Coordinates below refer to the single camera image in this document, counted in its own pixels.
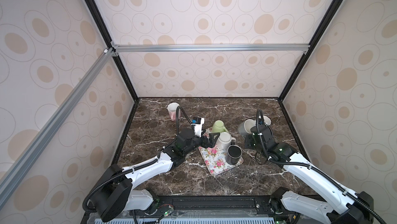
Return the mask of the dark green ceramic mug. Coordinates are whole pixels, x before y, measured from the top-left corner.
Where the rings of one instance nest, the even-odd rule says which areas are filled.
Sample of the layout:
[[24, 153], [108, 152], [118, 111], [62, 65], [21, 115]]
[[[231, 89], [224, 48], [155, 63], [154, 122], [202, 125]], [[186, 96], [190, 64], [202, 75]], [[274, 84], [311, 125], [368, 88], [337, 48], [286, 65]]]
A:
[[263, 122], [264, 122], [264, 124], [266, 124], [267, 126], [270, 126], [271, 125], [271, 119], [269, 118], [269, 117], [267, 117], [267, 116], [263, 116]]

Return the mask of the grey ceramic mug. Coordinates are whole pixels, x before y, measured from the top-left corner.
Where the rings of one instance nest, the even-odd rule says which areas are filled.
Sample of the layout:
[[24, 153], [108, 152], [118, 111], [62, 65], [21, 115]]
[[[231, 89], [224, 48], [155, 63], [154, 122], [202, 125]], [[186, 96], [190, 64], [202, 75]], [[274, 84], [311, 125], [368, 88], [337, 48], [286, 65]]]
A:
[[239, 124], [237, 131], [241, 136], [246, 137], [251, 134], [251, 128], [254, 127], [255, 125], [256, 125], [255, 120], [247, 119]]

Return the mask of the light green ceramic mug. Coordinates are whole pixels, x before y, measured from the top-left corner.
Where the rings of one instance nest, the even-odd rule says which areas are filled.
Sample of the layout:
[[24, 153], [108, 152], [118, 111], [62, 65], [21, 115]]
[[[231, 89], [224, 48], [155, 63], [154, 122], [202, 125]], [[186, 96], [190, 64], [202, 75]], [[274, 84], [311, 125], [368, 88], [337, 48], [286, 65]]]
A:
[[223, 121], [217, 120], [212, 126], [212, 133], [229, 133], [229, 131]]

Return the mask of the pink ceramic mug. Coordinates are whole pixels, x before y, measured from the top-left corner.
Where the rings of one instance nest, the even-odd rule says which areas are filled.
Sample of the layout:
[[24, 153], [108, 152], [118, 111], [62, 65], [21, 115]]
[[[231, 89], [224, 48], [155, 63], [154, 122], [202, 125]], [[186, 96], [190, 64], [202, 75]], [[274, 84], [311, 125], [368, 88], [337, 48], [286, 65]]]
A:
[[179, 103], [170, 103], [167, 106], [167, 110], [168, 110], [170, 119], [172, 121], [176, 121], [177, 119], [179, 119], [181, 117], [181, 113], [182, 113], [181, 110], [178, 113], [176, 113], [178, 107], [179, 107]]

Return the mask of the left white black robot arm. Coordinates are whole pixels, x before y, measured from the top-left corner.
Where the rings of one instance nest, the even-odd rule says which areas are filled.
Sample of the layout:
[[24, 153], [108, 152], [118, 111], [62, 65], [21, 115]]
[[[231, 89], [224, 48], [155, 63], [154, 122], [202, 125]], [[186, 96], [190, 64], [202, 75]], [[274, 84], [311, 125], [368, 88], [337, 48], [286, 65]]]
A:
[[154, 214], [159, 207], [159, 198], [151, 190], [136, 190], [147, 180], [169, 172], [185, 162], [188, 154], [199, 147], [213, 148], [220, 133], [206, 135], [202, 128], [204, 119], [194, 117], [190, 127], [177, 129], [172, 142], [164, 146], [155, 157], [139, 164], [123, 167], [111, 165], [97, 181], [82, 202], [87, 213], [98, 213], [106, 223], [121, 212], [140, 210]]

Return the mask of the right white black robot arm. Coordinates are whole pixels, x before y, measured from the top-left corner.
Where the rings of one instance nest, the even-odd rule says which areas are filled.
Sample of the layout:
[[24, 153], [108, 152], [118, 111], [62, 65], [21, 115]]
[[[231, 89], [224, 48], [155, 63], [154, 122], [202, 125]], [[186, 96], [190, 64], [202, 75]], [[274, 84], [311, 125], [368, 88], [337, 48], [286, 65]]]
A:
[[301, 196], [279, 187], [270, 197], [275, 214], [297, 212], [323, 224], [371, 224], [385, 221], [374, 210], [374, 199], [366, 192], [357, 193], [340, 184], [286, 142], [278, 143], [262, 110], [256, 112], [255, 125], [250, 129], [246, 147], [256, 150], [268, 162], [297, 176], [322, 200]]

